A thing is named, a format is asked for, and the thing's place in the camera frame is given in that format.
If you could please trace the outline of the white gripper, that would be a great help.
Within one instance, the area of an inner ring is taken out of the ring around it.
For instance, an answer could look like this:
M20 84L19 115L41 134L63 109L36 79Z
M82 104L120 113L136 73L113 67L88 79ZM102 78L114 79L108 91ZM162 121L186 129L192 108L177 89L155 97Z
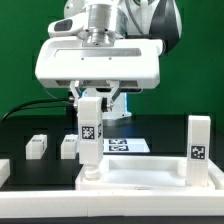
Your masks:
M39 53L35 75L47 88L70 85L74 102L82 97L81 87L108 88L102 111L110 112L121 88L153 89L160 82L161 40L119 39L113 47L84 47L74 36L47 40Z

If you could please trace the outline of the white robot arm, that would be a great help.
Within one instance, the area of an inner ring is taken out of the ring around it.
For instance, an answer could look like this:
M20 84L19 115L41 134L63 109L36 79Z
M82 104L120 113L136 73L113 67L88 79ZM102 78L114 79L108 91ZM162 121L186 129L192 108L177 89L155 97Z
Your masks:
M101 97L103 118L129 117L127 94L160 83L159 57L175 47L182 22L175 0L67 0L48 26L35 75L75 99Z

